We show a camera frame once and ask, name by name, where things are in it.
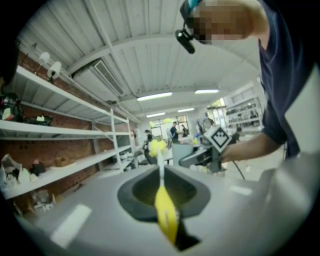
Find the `dark blue t-shirt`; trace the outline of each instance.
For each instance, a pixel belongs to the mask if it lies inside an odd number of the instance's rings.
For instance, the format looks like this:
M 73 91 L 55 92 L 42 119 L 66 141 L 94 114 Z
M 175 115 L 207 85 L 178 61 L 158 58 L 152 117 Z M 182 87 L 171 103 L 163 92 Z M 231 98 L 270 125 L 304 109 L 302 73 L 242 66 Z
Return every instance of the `dark blue t-shirt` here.
M 172 127 L 172 128 L 170 129 L 170 132 L 171 132 L 171 134 L 172 134 L 172 139 L 173 139 L 173 140 L 177 140 L 177 139 L 178 139 L 177 129 L 176 129 L 175 127 Z
M 273 2 L 259 1 L 270 27 L 267 49 L 264 50 L 259 42 L 261 83 L 267 96 L 262 132 L 278 144 L 287 142 L 286 156 L 293 157 L 300 149 L 285 113 L 305 85 L 315 59 L 307 52 L 301 35 L 294 32 L 299 29 L 292 26 L 293 19 L 285 19 Z

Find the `fluorescent light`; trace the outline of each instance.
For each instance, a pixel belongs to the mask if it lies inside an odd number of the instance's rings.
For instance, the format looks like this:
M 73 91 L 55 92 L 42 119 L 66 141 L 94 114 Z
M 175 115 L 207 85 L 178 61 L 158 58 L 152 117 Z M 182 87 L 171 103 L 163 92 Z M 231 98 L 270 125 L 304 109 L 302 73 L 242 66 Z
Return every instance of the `fluorescent light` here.
M 165 93 L 159 93 L 159 94 L 153 94 L 153 95 L 140 97 L 140 98 L 137 98 L 136 100 L 138 102 L 141 102 L 141 101 L 147 101 L 147 100 L 152 100 L 152 99 L 156 99 L 156 98 L 168 97 L 171 95 L 172 95 L 172 92 L 165 92 Z
M 146 117 L 152 118 L 152 117 L 157 117 L 157 116 L 163 116 L 164 114 L 165 114 L 165 112 L 157 113 L 157 114 L 148 114 Z
M 216 94 L 219 92 L 219 89 L 208 89 L 208 90 L 196 90 L 195 94 Z
M 186 108 L 186 109 L 180 109 L 180 110 L 178 110 L 178 112 L 187 112 L 187 111 L 193 111 L 193 110 L 195 110 L 194 107 L 192 107 L 192 108 Z

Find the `white shelf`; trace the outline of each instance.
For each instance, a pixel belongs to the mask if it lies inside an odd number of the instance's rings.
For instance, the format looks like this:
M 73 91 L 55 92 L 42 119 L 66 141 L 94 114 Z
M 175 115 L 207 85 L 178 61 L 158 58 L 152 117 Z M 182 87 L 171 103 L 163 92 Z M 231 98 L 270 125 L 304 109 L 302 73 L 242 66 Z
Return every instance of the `white shelf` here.
M 125 151 L 125 150 L 128 150 L 131 148 L 131 145 L 128 145 L 128 146 L 120 146 L 118 147 L 118 151 L 119 153 L 122 152 L 122 151 Z
M 99 171 L 100 174 L 99 174 L 99 176 L 97 176 L 97 179 L 108 178 L 108 177 L 111 177 L 111 176 L 122 174 L 123 172 L 124 171 L 120 170 L 120 169 Z
M 253 96 L 251 96 L 251 97 L 249 97 L 249 98 L 242 99 L 242 100 L 240 100 L 240 101 L 237 102 L 237 103 L 234 103 L 234 104 L 232 104 L 232 105 L 227 106 L 226 109 L 227 109 L 227 110 L 228 110 L 228 109 L 232 109 L 232 108 L 234 108 L 234 107 L 236 107 L 236 106 L 239 106 L 239 105 L 241 105 L 241 104 L 243 104 L 243 103 L 246 103 L 246 102 L 248 102 L 248 101 L 251 101 L 251 100 L 255 99 L 256 97 L 258 97 L 258 96 L 255 94 L 255 95 L 253 95 Z
M 229 125 L 238 125 L 238 124 L 255 122 L 255 121 L 261 121 L 261 118 L 257 117 L 257 118 L 251 118 L 251 119 L 241 120 L 237 122 L 229 122 Z
M 128 120 L 126 119 L 123 119 L 121 117 L 118 117 L 116 115 L 113 115 L 114 116 L 114 124 L 115 125 L 118 125 L 118 124 L 122 124 L 122 123 L 128 123 Z M 111 116 L 103 116 L 103 117 L 100 117 L 98 119 L 96 119 L 97 123 L 100 123 L 100 124 L 111 124 Z
M 111 116 L 110 112 L 58 88 L 21 66 L 17 67 L 8 89 L 18 95 L 23 105 L 67 117 L 92 121 Z
M 115 154 L 116 154 L 116 151 L 112 149 L 96 155 L 78 159 L 77 161 L 75 161 L 76 164 L 70 166 L 69 168 L 63 168 L 61 170 L 57 170 L 57 169 L 53 170 L 48 168 L 45 173 L 41 174 L 38 177 L 39 178 L 38 181 L 21 183 L 13 188 L 7 188 L 2 190 L 2 193 L 6 199 L 14 198 L 16 196 L 25 194 L 27 192 L 33 191 L 42 186 L 45 186 L 47 184 L 60 180 L 71 174 L 79 172 L 87 167 L 93 166 L 105 159 L 113 157 Z
M 243 110 L 243 111 L 240 111 L 240 112 L 235 112 L 235 113 L 232 113 L 232 114 L 227 114 L 226 116 L 229 118 L 229 117 L 234 117 L 234 116 L 237 116 L 239 114 L 243 114 L 245 112 L 250 112 L 250 111 L 254 111 L 254 110 L 257 110 L 258 107 L 253 107 L 253 108 L 249 108 L 249 109 L 246 109 L 246 110 Z
M 134 158 L 130 158 L 130 159 L 125 159 L 121 162 L 121 169 L 126 168 L 128 165 L 130 165 L 130 163 L 134 160 Z M 105 167 L 105 170 L 118 170 L 119 165 L 118 163 L 113 163 L 113 164 L 109 164 Z
M 103 139 L 111 136 L 111 131 L 81 130 L 52 126 L 35 125 L 0 120 L 0 140 L 10 141 L 60 141 Z M 129 132 L 116 132 L 116 135 L 129 135 Z

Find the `red brick wall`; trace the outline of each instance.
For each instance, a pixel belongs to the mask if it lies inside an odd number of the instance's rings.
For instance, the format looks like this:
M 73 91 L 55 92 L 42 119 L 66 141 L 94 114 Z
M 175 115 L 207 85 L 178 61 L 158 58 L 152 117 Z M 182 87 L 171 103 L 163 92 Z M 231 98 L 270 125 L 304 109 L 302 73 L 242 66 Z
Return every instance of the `red brick wall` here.
M 24 58 L 24 54 L 21 52 L 19 56 L 19 61 Z M 34 71 L 38 68 L 38 64 L 32 59 L 27 57 L 22 65 L 25 69 Z M 43 67 L 40 68 L 38 76 L 43 79 L 47 79 L 47 70 Z M 80 90 L 72 87 L 71 85 L 64 82 L 62 79 L 56 79 L 54 85 L 76 95 L 77 97 L 90 102 L 93 105 L 96 105 L 102 109 L 109 111 L 108 108 L 101 105 L 99 102 L 93 100 Z M 63 128 L 73 128 L 73 129 L 83 129 L 91 130 L 92 124 L 88 121 L 79 120 L 76 118 L 71 118 L 55 113 L 50 113 L 42 111 L 39 109 L 23 106 L 24 116 L 38 116 L 38 115 L 49 115 L 53 117 L 51 126 L 53 127 L 63 127 Z M 99 128 L 103 131 L 111 131 L 111 126 L 108 125 L 98 125 Z M 133 131 L 137 126 L 135 123 L 130 122 L 130 130 Z M 118 124 L 115 127 L 118 132 L 127 132 L 128 126 L 126 123 Z M 57 141 L 0 141 L 0 158 L 2 159 L 5 154 L 10 154 L 11 157 L 18 163 L 21 163 L 23 167 L 29 169 L 32 166 L 32 163 L 35 159 L 44 163 L 46 167 L 53 165 L 53 160 L 58 156 L 68 156 L 74 159 L 80 159 L 84 157 L 91 156 L 95 153 L 93 140 L 84 139 L 84 140 L 57 140 Z M 113 149 L 113 143 L 109 139 L 99 139 L 98 147 L 100 152 L 104 150 Z M 108 164 L 110 160 L 103 162 L 104 165 Z M 69 175 L 63 179 L 57 180 L 53 183 L 50 183 L 46 186 L 39 188 L 39 190 L 46 189 L 50 193 L 59 195 L 66 190 L 72 188 L 73 186 L 81 183 L 83 180 L 92 176 L 99 170 L 98 165 L 90 166 L 84 170 L 81 170 L 77 173 Z M 18 207 L 26 213 L 27 208 L 27 199 L 31 200 L 31 193 L 26 193 L 14 198 L 11 198 L 9 201 L 11 203 L 16 202 Z

